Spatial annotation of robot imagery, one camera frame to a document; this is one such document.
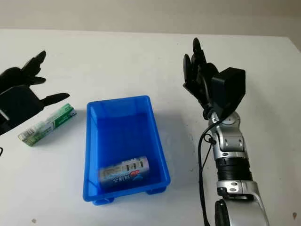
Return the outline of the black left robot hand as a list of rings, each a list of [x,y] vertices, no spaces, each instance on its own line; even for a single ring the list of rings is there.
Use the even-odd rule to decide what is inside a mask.
[[[46,79],[39,77],[40,65],[46,58],[46,51],[41,51],[30,59],[22,68],[11,67],[0,74],[0,134],[3,135],[31,117],[41,112],[44,107],[67,99],[68,93],[58,93],[40,99],[30,89],[40,85]]]

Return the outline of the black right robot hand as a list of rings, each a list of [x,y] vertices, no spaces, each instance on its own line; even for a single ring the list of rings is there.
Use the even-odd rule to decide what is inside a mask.
[[[192,56],[185,54],[183,58],[183,86],[204,109],[207,109],[212,107],[211,79],[217,75],[218,70],[214,64],[206,61],[198,38],[194,38],[192,46]]]

